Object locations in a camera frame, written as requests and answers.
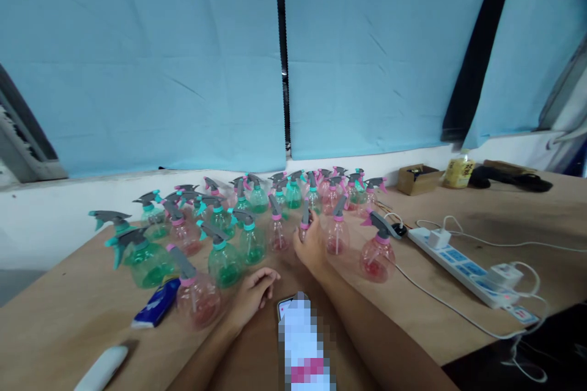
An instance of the spray bottle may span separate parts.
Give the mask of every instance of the spray bottle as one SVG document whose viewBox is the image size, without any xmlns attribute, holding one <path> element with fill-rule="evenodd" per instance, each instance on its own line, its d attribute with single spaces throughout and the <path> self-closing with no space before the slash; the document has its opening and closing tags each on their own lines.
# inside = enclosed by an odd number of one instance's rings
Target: spray bottle
<svg viewBox="0 0 587 391">
<path fill-rule="evenodd" d="M 180 207 L 184 205 L 184 203 L 187 203 L 189 206 L 192 206 L 192 210 L 188 214 L 185 213 L 185 210 L 182 210 L 183 215 L 188 219 L 191 218 L 193 220 L 193 222 L 195 223 L 198 220 L 204 220 L 204 214 L 207 214 L 206 211 L 204 211 L 202 214 L 198 214 L 198 211 L 200 209 L 200 207 L 202 206 L 200 201 L 198 200 L 199 196 L 205 196 L 206 194 L 202 194 L 201 192 L 197 192 L 194 190 L 184 190 L 181 189 L 180 192 L 182 193 L 182 198 L 181 198 L 181 203 L 180 203 Z"/>
<path fill-rule="evenodd" d="M 303 176 L 304 170 L 296 171 L 287 177 L 289 183 L 287 184 L 286 202 L 290 210 L 301 208 L 301 189 L 298 185 L 298 179 L 306 181 Z"/>
<path fill-rule="evenodd" d="M 256 214 L 262 214 L 267 211 L 267 194 L 263 188 L 261 188 L 259 177 L 255 176 L 254 174 L 247 173 L 246 179 L 249 182 L 253 182 L 253 190 L 251 191 L 251 196 L 249 197 L 249 201 L 251 202 L 251 209 Z"/>
<path fill-rule="evenodd" d="M 181 286 L 175 302 L 177 311 L 188 330 L 206 328 L 220 312 L 220 289 L 210 275 L 197 272 L 178 247 L 169 244 L 167 250 L 180 269 Z"/>
<path fill-rule="evenodd" d="M 340 255 L 350 245 L 349 227 L 344 221 L 342 210 L 347 202 L 347 196 L 343 195 L 338 200 L 333 211 L 333 217 L 327 220 L 326 230 L 326 250 L 333 255 Z"/>
<path fill-rule="evenodd" d="M 309 174 L 308 177 L 310 180 L 310 187 L 306 194 L 306 198 L 308 199 L 310 209 L 320 215 L 322 212 L 322 197 L 318 193 L 318 188 L 316 187 L 316 177 L 314 174 Z"/>
<path fill-rule="evenodd" d="M 334 208 L 336 208 L 338 200 L 341 198 L 341 194 L 336 186 L 343 185 L 342 179 L 344 179 L 344 176 L 333 176 L 326 179 L 330 185 L 328 192 L 322 197 L 322 209 L 325 215 L 332 215 L 334 213 Z"/>
<path fill-rule="evenodd" d="M 215 197 L 222 197 L 224 200 L 222 202 L 222 206 L 225 210 L 228 209 L 228 199 L 224 194 L 220 192 L 218 189 L 218 183 L 213 181 L 210 177 L 204 177 L 204 181 L 206 182 L 206 189 L 210 190 L 210 195 Z"/>
<path fill-rule="evenodd" d="M 349 195 L 349 201 L 347 202 L 345 209 L 347 211 L 356 211 L 363 199 L 363 196 L 361 195 L 356 186 L 356 183 L 361 178 L 361 175 L 359 173 L 353 173 L 349 174 L 347 178 L 349 179 L 349 182 L 347 183 L 347 193 Z"/>
<path fill-rule="evenodd" d="M 277 184 L 277 182 L 285 179 L 286 175 L 287 175 L 287 172 L 286 171 L 282 171 L 282 172 L 278 172 L 278 173 L 273 174 L 269 178 L 269 180 L 271 180 L 273 182 L 271 184 L 271 190 L 269 191 L 270 194 L 275 195 L 275 185 Z"/>
<path fill-rule="evenodd" d="M 271 203 L 272 215 L 267 229 L 267 241 L 271 249 L 280 252 L 289 247 L 290 234 L 285 231 L 284 221 L 281 218 L 281 208 L 273 194 L 269 196 L 269 201 Z"/>
<path fill-rule="evenodd" d="M 238 203 L 238 183 L 244 179 L 244 176 L 237 177 L 235 180 L 231 180 L 229 183 L 232 183 L 232 194 L 228 197 L 228 207 L 229 208 L 236 208 Z"/>
<path fill-rule="evenodd" d="M 234 225 L 237 223 L 237 220 L 230 214 L 232 208 L 229 211 L 224 210 L 222 202 L 225 199 L 215 195 L 200 195 L 198 200 L 202 203 L 199 209 L 200 212 L 203 212 L 204 206 L 208 206 L 206 210 L 212 209 L 212 215 L 207 223 L 221 230 L 228 237 L 227 239 L 234 237 Z"/>
<path fill-rule="evenodd" d="M 310 204 L 309 204 L 309 200 L 306 197 L 304 199 L 304 208 L 303 208 L 303 214 L 301 215 L 301 222 L 300 222 L 300 229 L 298 230 L 298 233 L 300 235 L 300 241 L 303 243 L 304 241 L 306 241 L 306 235 L 308 234 L 308 229 L 310 229 L 310 224 L 311 224 L 311 220 L 310 220 Z"/>
<path fill-rule="evenodd" d="M 212 251 L 208 257 L 208 273 L 216 280 L 220 288 L 227 288 L 240 280 L 243 275 L 243 258 L 229 239 L 220 229 L 205 223 L 198 222 L 212 237 Z"/>
<path fill-rule="evenodd" d="M 156 201 L 158 195 L 159 190 L 157 189 L 133 200 L 134 203 L 142 203 L 141 226 L 150 228 L 147 236 L 153 241 L 166 236 L 170 226 L 166 222 L 165 211 L 155 208 L 152 203 Z"/>
<path fill-rule="evenodd" d="M 254 266 L 265 258 L 267 245 L 263 231 L 255 228 L 255 214 L 238 209 L 232 210 L 239 222 L 244 223 L 243 232 L 240 234 L 238 248 L 245 258 L 247 266 Z"/>
<path fill-rule="evenodd" d="M 375 187 L 378 186 L 383 192 L 387 194 L 387 189 L 385 189 L 386 180 L 387 177 L 374 177 L 365 180 L 365 183 L 367 184 L 367 188 L 365 189 L 366 192 L 363 196 L 363 199 L 361 200 L 361 204 L 356 211 L 360 218 L 369 217 L 369 210 L 377 210 L 377 195 L 375 194 Z"/>
<path fill-rule="evenodd" d="M 282 179 L 275 184 L 275 200 L 277 200 L 277 204 L 281 208 L 281 216 L 284 220 L 288 220 L 289 218 L 289 206 L 287 204 L 287 199 L 283 195 L 283 188 L 289 184 L 288 179 Z"/>
<path fill-rule="evenodd" d="M 361 176 L 359 177 L 359 185 L 356 187 L 356 190 L 360 193 L 365 192 L 365 183 L 363 182 L 363 177 L 365 176 L 365 170 L 363 168 L 355 168 L 355 172 L 359 173 Z"/>
<path fill-rule="evenodd" d="M 96 229 L 100 229 L 104 226 L 105 222 L 111 221 L 114 225 L 114 236 L 121 234 L 123 232 L 129 231 L 131 229 L 136 229 L 134 226 L 131 226 L 125 219 L 130 218 L 132 216 L 128 214 L 123 214 L 116 211 L 90 211 L 88 215 L 96 218 Z M 123 258 L 123 264 L 125 266 L 128 265 L 127 255 Z"/>
<path fill-rule="evenodd" d="M 183 212 L 177 209 L 173 200 L 163 200 L 163 206 L 171 217 L 171 232 L 169 242 L 175 244 L 181 251 L 190 257 L 200 249 L 206 235 L 191 221 L 186 221 Z"/>
<path fill-rule="evenodd" d="M 320 194 L 321 197 L 324 197 L 328 193 L 328 187 L 330 186 L 328 178 L 332 174 L 332 171 L 325 168 L 318 168 L 318 171 L 318 194 Z"/>
<path fill-rule="evenodd" d="M 126 257 L 135 284 L 139 288 L 159 286 L 165 275 L 175 271 L 173 260 L 158 244 L 150 243 L 145 238 L 147 228 L 131 229 L 122 232 L 106 242 L 107 247 L 114 248 L 114 270 L 118 269 L 123 254 Z M 130 251 L 125 252 L 131 244 Z"/>
<path fill-rule="evenodd" d="M 361 270 L 374 282 L 386 282 L 393 274 L 396 264 L 396 256 L 389 243 L 389 236 L 400 239 L 407 229 L 400 224 L 389 225 L 375 211 L 369 212 L 369 217 L 361 225 L 375 226 L 378 229 L 377 234 L 363 246 L 359 259 Z"/>
</svg>

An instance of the table surface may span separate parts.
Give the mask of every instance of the table surface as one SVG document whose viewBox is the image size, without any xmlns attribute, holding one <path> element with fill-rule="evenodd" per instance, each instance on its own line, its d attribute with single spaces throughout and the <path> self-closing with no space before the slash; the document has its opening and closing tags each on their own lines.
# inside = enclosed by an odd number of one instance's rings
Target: table surface
<svg viewBox="0 0 587 391">
<path fill-rule="evenodd" d="M 412 227 L 418 219 L 442 222 L 444 216 L 454 215 L 465 232 L 487 241 L 540 241 L 587 249 L 587 181 L 550 173 L 541 176 L 554 184 L 550 192 L 534 194 L 492 183 L 490 189 L 438 188 L 415 197 L 390 189 L 389 194 L 380 193 L 380 200 Z M 345 279 L 410 334 L 436 362 L 446 364 L 494 341 L 418 290 L 398 271 L 384 284 L 364 279 L 358 256 L 376 229 L 359 226 L 360 220 L 348 213 L 345 218 L 351 229 L 352 248 L 344 255 L 331 257 L 331 261 Z M 267 219 L 265 216 L 258 221 L 257 227 L 263 227 Z M 126 268 L 112 271 L 113 253 L 103 244 L 111 234 L 111 228 L 98 233 L 0 309 L 0 389 L 72 389 L 106 348 L 132 340 L 137 343 L 136 349 L 108 389 L 162 390 L 205 339 L 210 328 L 197 333 L 184 331 L 175 310 L 156 329 L 130 328 L 134 315 L 153 291 L 135 288 Z M 539 295 L 548 300 L 551 314 L 587 298 L 585 254 L 544 246 L 486 246 L 462 236 L 453 237 L 451 244 L 485 268 L 509 261 L 531 265 L 541 277 Z M 491 310 L 484 305 L 407 237 L 393 242 L 393 246 L 397 264 L 414 281 L 486 329 L 507 334 L 522 328 L 504 310 Z M 207 243 L 191 258 L 197 269 L 207 270 L 210 248 Z M 328 298 L 293 250 L 270 255 L 264 264 L 282 274 L 275 300 L 298 290 L 310 297 L 319 323 L 323 324 L 339 387 L 374 388 Z M 523 280 L 519 290 L 529 288 L 530 280 L 531 276 Z M 234 288 L 223 291 L 224 308 L 233 294 Z M 522 299 L 521 304 L 537 314 L 542 311 L 537 300 Z M 279 365 L 274 301 L 257 313 L 235 341 L 216 372 L 212 388 L 276 389 Z"/>
</svg>

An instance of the green liquid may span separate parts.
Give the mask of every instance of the green liquid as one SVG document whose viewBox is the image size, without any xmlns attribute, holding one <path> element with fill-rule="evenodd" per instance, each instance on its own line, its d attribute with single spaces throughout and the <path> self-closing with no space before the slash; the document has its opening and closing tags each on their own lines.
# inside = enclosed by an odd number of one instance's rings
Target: green liquid
<svg viewBox="0 0 587 391">
<path fill-rule="evenodd" d="M 253 212 L 255 214 L 262 214 L 267 211 L 267 205 L 255 205 L 253 206 Z"/>
<path fill-rule="evenodd" d="M 265 249 L 262 247 L 255 247 L 245 257 L 245 264 L 247 266 L 254 266 L 265 258 Z"/>
<path fill-rule="evenodd" d="M 236 265 L 223 267 L 218 272 L 218 285 L 220 288 L 227 288 L 240 279 L 241 271 Z"/>
</svg>

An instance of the green spray bottle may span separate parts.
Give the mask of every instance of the green spray bottle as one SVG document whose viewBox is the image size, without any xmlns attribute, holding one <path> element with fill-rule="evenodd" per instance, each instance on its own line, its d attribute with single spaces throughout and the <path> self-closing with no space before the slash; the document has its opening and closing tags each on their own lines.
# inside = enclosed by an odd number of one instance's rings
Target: green spray bottle
<svg viewBox="0 0 587 391">
<path fill-rule="evenodd" d="M 265 258 L 267 243 L 263 231 L 255 228 L 255 214 L 234 209 L 232 215 L 245 225 L 238 244 L 240 253 L 245 258 L 245 264 L 254 266 L 260 263 Z"/>
<path fill-rule="evenodd" d="M 306 194 L 306 199 L 308 200 L 309 208 L 316 212 L 316 214 L 320 215 L 322 212 L 322 197 L 318 193 L 318 187 L 316 185 L 316 176 L 314 173 L 310 173 L 308 175 L 310 179 L 310 187 L 308 188 L 308 193 Z"/>
<path fill-rule="evenodd" d="M 114 235 L 113 237 L 117 236 L 120 233 L 129 231 L 131 229 L 136 229 L 134 226 L 131 226 L 125 219 L 130 218 L 132 216 L 128 214 L 123 214 L 116 211 L 90 211 L 88 215 L 96 218 L 97 224 L 96 229 L 100 229 L 104 226 L 105 222 L 111 221 L 114 225 Z M 126 256 L 123 259 L 123 264 L 127 265 Z"/>
<path fill-rule="evenodd" d="M 130 273 L 139 288 L 159 286 L 166 275 L 175 271 L 171 256 L 158 244 L 145 238 L 148 228 L 131 229 L 120 233 L 106 242 L 107 247 L 114 248 L 114 270 L 118 269 L 127 246 L 126 257 Z"/>
<path fill-rule="evenodd" d="M 208 273 L 216 280 L 220 288 L 230 287 L 243 275 L 243 257 L 233 245 L 227 242 L 228 236 L 220 229 L 201 220 L 198 221 L 198 226 L 212 237 Z"/>
<path fill-rule="evenodd" d="M 281 216 L 284 218 L 284 220 L 288 220 L 289 218 L 289 206 L 287 204 L 286 197 L 283 195 L 283 188 L 286 187 L 288 184 L 289 180 L 286 178 L 280 180 L 275 184 L 274 197 L 275 200 L 277 200 L 277 204 L 281 208 Z"/>
<path fill-rule="evenodd" d="M 143 194 L 133 203 L 142 203 L 141 226 L 149 228 L 147 237 L 155 241 L 163 238 L 169 233 L 169 223 L 166 222 L 165 211 L 155 208 L 152 203 L 157 200 L 159 190 Z"/>
<path fill-rule="evenodd" d="M 301 208 L 301 189 L 298 185 L 298 179 L 301 179 L 304 182 L 306 181 L 304 178 L 304 170 L 292 173 L 287 179 L 289 180 L 286 194 L 287 207 L 291 210 L 299 209 Z"/>
<path fill-rule="evenodd" d="M 234 225 L 237 223 L 237 219 L 232 215 L 232 208 L 229 209 L 230 212 L 224 210 L 222 202 L 225 199 L 215 195 L 199 195 L 197 200 L 202 203 L 200 209 L 198 209 L 199 214 L 204 212 L 207 206 L 212 208 L 212 214 L 207 223 L 221 230 L 227 236 L 227 239 L 234 237 Z"/>
<path fill-rule="evenodd" d="M 253 190 L 251 191 L 251 195 L 249 197 L 251 208 L 254 213 L 262 214 L 267 211 L 267 207 L 269 206 L 269 203 L 267 202 L 267 194 L 263 188 L 261 188 L 259 177 L 252 173 L 247 173 L 246 179 L 248 182 L 253 182 Z"/>
</svg>

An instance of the white cable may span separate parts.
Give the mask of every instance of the white cable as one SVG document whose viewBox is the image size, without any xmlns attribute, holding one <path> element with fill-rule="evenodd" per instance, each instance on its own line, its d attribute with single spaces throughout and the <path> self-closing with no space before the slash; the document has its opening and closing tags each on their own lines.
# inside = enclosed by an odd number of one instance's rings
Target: white cable
<svg viewBox="0 0 587 391">
<path fill-rule="evenodd" d="M 397 217 L 397 219 L 400 221 L 401 225 L 399 226 L 400 229 L 404 228 L 404 221 L 402 220 L 402 218 L 397 215 L 396 213 L 387 213 L 385 214 L 385 216 L 383 217 L 383 220 L 385 220 L 387 218 L 388 215 L 395 215 L 395 217 Z"/>
<path fill-rule="evenodd" d="M 483 240 L 483 239 L 477 238 L 477 237 L 475 237 L 475 236 L 473 236 L 473 235 L 466 234 L 466 233 L 463 231 L 463 228 L 462 228 L 462 226 L 459 224 L 459 222 L 457 221 L 457 219 L 456 219 L 456 218 L 454 218 L 453 216 L 446 216 L 446 217 L 445 217 L 445 219 L 444 219 L 444 221 L 443 221 L 443 225 L 442 225 L 442 226 L 441 226 L 441 225 L 439 225 L 438 223 L 435 223 L 435 222 L 432 222 L 432 221 L 429 221 L 429 220 L 417 220 L 417 221 L 416 221 L 416 226 L 418 226 L 418 227 L 422 227 L 422 226 L 420 226 L 420 222 L 422 222 L 422 223 L 430 223 L 430 224 L 436 225 L 436 226 L 437 226 L 437 227 L 439 227 L 439 228 L 440 228 L 440 227 L 441 227 L 441 228 L 444 228 L 444 225 L 446 224 L 446 219 L 447 219 L 447 218 L 452 218 L 452 219 L 454 219 L 454 220 L 455 220 L 455 223 L 456 223 L 456 224 L 459 226 L 459 228 L 460 228 L 460 231 L 451 231 L 451 230 L 450 230 L 450 231 L 448 231 L 448 232 L 450 232 L 451 234 L 453 234 L 453 235 L 462 235 L 462 236 L 466 236 L 466 237 L 469 237 L 469 238 L 473 238 L 473 239 L 475 239 L 475 240 L 477 240 L 477 241 L 480 241 L 480 242 L 482 242 L 482 243 L 488 244 L 488 245 L 490 245 L 490 246 L 496 246 L 496 247 L 520 247 L 520 246 L 526 246 L 527 244 L 537 244 L 538 246 L 547 246 L 547 247 L 553 247 L 554 249 L 560 249 L 560 250 L 569 250 L 569 251 L 571 251 L 571 252 L 587 252 L 587 249 L 573 249 L 573 248 L 571 248 L 571 247 L 556 246 L 556 245 L 554 245 L 554 244 L 548 244 L 548 243 L 540 243 L 539 241 L 525 241 L 525 242 L 523 242 L 523 243 L 517 243 L 517 244 L 496 244 L 496 243 L 491 243 L 491 242 L 489 242 L 489 241 L 485 241 L 485 240 Z"/>
</svg>

